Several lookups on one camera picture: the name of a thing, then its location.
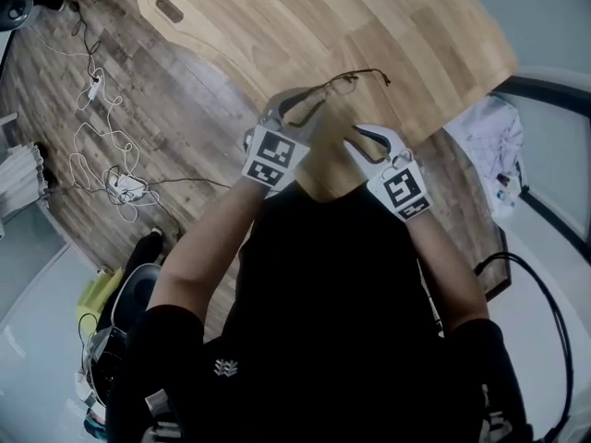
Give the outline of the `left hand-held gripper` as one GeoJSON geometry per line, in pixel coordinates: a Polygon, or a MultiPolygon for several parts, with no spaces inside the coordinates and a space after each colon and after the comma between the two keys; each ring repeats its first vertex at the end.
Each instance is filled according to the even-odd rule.
{"type": "Polygon", "coordinates": [[[245,136],[246,161],[242,175],[268,188],[267,197],[283,191],[295,180],[296,167],[310,151],[309,139],[326,110],[316,103],[298,123],[285,122],[285,115],[306,100],[312,88],[293,88],[273,95],[257,124],[245,136]]]}

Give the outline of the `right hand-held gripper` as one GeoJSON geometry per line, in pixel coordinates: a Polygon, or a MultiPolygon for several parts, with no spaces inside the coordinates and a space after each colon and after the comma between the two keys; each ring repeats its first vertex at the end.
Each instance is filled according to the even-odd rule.
{"type": "Polygon", "coordinates": [[[374,198],[402,222],[429,210],[432,201],[423,176],[413,152],[399,135],[393,129],[377,125],[354,125],[354,130],[386,150],[384,156],[374,160],[358,143],[348,138],[343,141],[357,168],[368,179],[367,189],[374,198]]]}

